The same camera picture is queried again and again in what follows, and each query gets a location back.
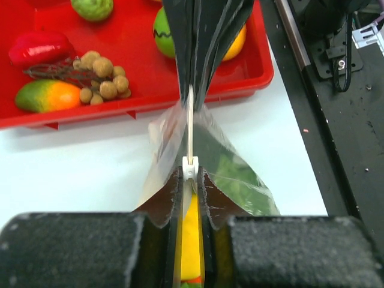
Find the yellow toy bell pepper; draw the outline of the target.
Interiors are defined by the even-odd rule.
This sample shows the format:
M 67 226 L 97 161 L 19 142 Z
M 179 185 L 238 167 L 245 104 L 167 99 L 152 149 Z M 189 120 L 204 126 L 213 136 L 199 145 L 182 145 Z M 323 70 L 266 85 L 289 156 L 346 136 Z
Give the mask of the yellow toy bell pepper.
M 182 222 L 181 287 L 202 287 L 197 195 Z

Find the red toy bell pepper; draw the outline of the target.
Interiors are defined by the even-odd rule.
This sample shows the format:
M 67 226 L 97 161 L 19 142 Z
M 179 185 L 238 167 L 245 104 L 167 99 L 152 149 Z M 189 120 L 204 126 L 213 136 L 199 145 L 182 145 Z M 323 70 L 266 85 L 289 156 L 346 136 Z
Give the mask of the red toy bell pepper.
M 73 45 L 64 34 L 50 31 L 22 34 L 8 51 L 12 64 L 22 68 L 55 63 L 75 54 Z

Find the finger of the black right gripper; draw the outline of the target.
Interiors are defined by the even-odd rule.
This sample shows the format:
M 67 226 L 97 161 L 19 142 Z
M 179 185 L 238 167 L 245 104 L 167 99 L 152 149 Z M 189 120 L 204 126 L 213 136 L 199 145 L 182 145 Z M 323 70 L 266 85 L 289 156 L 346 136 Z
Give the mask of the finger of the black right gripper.
M 189 86 L 195 87 L 197 1 L 163 1 L 175 48 L 179 93 L 187 102 Z
M 193 16 L 194 111 L 205 101 L 213 75 L 248 20 L 254 1 L 197 1 Z

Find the green toy leafy vegetable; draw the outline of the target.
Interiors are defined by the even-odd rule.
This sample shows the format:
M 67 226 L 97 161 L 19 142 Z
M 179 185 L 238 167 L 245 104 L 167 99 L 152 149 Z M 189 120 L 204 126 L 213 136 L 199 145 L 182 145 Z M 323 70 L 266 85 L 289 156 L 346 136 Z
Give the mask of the green toy leafy vegetable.
M 269 188 L 241 157 L 222 154 L 211 176 L 227 197 L 251 215 L 280 215 Z

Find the clear polka-dot zip bag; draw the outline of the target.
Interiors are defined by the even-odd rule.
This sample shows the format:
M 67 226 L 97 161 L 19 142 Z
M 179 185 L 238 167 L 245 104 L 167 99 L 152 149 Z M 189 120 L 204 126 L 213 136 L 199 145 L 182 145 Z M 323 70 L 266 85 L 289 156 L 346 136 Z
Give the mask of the clear polka-dot zip bag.
M 211 173 L 217 170 L 222 154 L 239 155 L 206 108 L 193 112 L 191 104 L 187 106 L 179 104 L 163 115 L 157 124 L 157 131 L 161 133 L 160 145 L 149 171 L 145 188 L 146 199 L 142 204 L 164 186 L 174 170 L 181 169 L 183 222 L 192 194 L 197 195 L 199 169 L 205 169 L 212 179 Z

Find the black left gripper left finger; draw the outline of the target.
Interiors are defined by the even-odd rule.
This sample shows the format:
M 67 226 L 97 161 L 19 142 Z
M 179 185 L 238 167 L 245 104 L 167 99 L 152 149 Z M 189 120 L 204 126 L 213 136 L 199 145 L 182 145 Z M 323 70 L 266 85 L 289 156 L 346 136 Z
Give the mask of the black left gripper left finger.
M 179 287 L 182 170 L 132 212 L 29 212 L 1 230 L 2 287 Z

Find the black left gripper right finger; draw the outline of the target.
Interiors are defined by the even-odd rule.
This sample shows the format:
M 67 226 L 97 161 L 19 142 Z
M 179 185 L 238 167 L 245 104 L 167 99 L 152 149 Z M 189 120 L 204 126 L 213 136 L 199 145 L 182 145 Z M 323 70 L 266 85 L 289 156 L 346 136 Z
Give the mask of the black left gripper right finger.
M 252 216 L 199 169 L 204 287 L 382 287 L 383 260 L 354 217 Z

